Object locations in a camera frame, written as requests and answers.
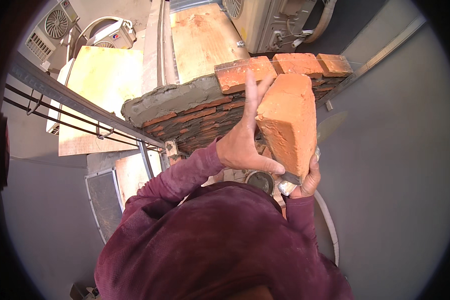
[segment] person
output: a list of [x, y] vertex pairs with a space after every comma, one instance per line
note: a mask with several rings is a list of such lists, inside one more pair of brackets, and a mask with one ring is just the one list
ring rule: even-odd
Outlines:
[[285, 172], [254, 144], [256, 111], [272, 81], [257, 86], [248, 71], [240, 122], [126, 201], [96, 265], [104, 300], [353, 298], [338, 267], [318, 252], [315, 155], [302, 186], [284, 197], [287, 219], [270, 195], [252, 185], [225, 181], [201, 187], [224, 167]]

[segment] maroon long-sleeve shirt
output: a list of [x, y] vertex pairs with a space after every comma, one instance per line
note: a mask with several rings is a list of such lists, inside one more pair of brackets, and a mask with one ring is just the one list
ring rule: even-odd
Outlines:
[[340, 270], [318, 252], [313, 197], [287, 198], [286, 220], [251, 185], [200, 187], [223, 167], [214, 141], [128, 199], [98, 258], [102, 298], [223, 299], [265, 285], [275, 300], [352, 299]]

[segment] plywood board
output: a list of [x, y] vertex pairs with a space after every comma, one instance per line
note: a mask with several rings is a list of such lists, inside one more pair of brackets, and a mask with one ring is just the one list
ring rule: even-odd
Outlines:
[[[148, 156], [153, 175], [157, 176], [162, 171], [160, 156], [154, 151], [148, 151]], [[138, 189], [141, 189], [149, 181], [142, 154], [138, 153], [118, 159], [115, 161], [115, 169], [118, 189], [123, 206], [125, 206], [125, 202], [130, 197], [137, 195]]]
[[[143, 53], [139, 50], [83, 46], [73, 63], [66, 86], [123, 119], [120, 113], [123, 102], [142, 95], [142, 62]], [[95, 120], [68, 107], [63, 106], [62, 109], [96, 123]], [[60, 120], [96, 132], [96, 126], [66, 115], [62, 114]], [[106, 133], [106, 130], [100, 129], [100, 134]], [[117, 134], [110, 137], [135, 143]], [[108, 139], [100, 140], [96, 135], [60, 125], [59, 156], [131, 149], [137, 147]]]
[[214, 66], [250, 58], [232, 22], [217, 3], [170, 15], [180, 83], [214, 73]]

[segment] sleeve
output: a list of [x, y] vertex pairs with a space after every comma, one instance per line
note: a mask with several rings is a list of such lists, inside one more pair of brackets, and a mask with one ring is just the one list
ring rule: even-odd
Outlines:
[[318, 248], [317, 235], [315, 234], [315, 222], [313, 218], [313, 196], [290, 199], [283, 196], [286, 203], [286, 218], [288, 223], [304, 236], [309, 238]]
[[195, 150], [188, 159], [180, 160], [148, 181], [136, 196], [126, 201], [121, 223], [137, 209], [145, 210], [153, 219], [161, 218], [209, 176], [218, 174], [224, 166], [218, 159], [216, 142], [217, 139], [208, 147]]

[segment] hand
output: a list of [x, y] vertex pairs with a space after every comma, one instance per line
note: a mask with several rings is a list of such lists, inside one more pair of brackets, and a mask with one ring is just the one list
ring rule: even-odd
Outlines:
[[283, 165], [258, 154], [254, 142], [257, 108], [273, 81], [273, 77], [269, 75], [257, 86], [253, 72], [246, 71], [243, 117], [217, 142], [218, 159], [225, 167], [235, 170], [251, 169], [275, 174], [285, 173]]
[[320, 182], [320, 168], [318, 165], [318, 156], [313, 154], [310, 158], [309, 171], [301, 186], [297, 186], [288, 196], [291, 199], [310, 197], [315, 193]]

